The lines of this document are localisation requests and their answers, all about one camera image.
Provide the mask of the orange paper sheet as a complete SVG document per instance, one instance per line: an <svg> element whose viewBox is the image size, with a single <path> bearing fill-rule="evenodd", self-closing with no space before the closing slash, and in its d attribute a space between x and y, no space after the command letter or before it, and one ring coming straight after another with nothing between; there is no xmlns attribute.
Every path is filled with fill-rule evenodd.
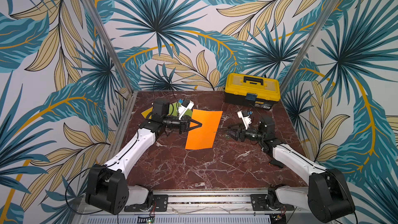
<svg viewBox="0 0 398 224"><path fill-rule="evenodd" d="M201 127L188 132L186 150L212 148L223 111L203 111L194 109L192 119L200 122Z"/></svg>

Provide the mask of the yellow paper sheet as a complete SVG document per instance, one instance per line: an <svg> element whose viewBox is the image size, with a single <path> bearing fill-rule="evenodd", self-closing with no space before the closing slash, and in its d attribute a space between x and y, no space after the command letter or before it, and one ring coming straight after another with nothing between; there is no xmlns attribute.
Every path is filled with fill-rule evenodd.
<svg viewBox="0 0 398 224"><path fill-rule="evenodd" d="M143 112L141 113L141 115L142 115L144 118L147 118L147 117L149 116L149 114L152 113L152 110L153 110L153 108L151 107L151 108L149 108L149 109L143 111Z"/></svg>

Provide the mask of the green paper sheet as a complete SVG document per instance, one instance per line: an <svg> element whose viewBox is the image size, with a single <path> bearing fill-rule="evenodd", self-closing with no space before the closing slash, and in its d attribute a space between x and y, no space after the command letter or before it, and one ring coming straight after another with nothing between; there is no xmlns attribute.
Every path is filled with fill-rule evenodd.
<svg viewBox="0 0 398 224"><path fill-rule="evenodd" d="M170 116L179 116L178 109L180 107L179 102L171 103L169 107L169 115Z"/></svg>

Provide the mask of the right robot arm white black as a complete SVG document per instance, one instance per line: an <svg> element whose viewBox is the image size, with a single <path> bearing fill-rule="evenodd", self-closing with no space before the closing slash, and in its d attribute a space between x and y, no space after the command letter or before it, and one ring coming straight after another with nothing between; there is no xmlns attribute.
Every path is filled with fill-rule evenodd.
<svg viewBox="0 0 398 224"><path fill-rule="evenodd" d="M275 122L271 117L265 116L257 128L253 128L251 112L239 111L237 114L242 123L229 126L227 135L236 141L249 140L259 145L262 152L270 157L271 165L281 169L289 168L307 184L305 187L269 187L265 199L261 201L267 209L283 211L287 206L303 208L322 223L356 213L351 193L340 170L327 169L277 139Z"/></svg>

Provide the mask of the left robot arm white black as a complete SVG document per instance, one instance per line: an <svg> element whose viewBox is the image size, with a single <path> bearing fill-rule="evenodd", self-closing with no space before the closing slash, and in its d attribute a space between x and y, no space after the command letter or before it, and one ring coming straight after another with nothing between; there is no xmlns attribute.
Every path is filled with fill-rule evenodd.
<svg viewBox="0 0 398 224"><path fill-rule="evenodd" d="M165 133L166 129L175 129L179 133L193 130L191 123L200 128L202 124L186 115L193 109L194 103L183 99L177 109L177 115L169 114L170 102L156 99L151 113L140 124L132 139L103 166L93 166L88 173L88 185L85 202L102 211L118 215L127 206L138 205L149 208L153 197L150 190L142 186L129 187L127 177L144 152Z"/></svg>

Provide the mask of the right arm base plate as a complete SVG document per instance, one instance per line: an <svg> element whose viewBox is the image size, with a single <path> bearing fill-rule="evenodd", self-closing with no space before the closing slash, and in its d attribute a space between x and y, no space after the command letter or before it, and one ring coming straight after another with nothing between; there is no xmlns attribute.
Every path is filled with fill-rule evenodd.
<svg viewBox="0 0 398 224"><path fill-rule="evenodd" d="M294 206L280 203L273 194L250 195L251 206L254 211L292 211Z"/></svg>

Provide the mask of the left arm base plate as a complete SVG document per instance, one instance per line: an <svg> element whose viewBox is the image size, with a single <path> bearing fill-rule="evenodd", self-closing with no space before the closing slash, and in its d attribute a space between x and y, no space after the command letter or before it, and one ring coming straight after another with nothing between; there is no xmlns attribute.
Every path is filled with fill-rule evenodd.
<svg viewBox="0 0 398 224"><path fill-rule="evenodd" d="M124 207L125 212L166 212L169 202L168 195L149 195L143 204L132 204Z"/></svg>

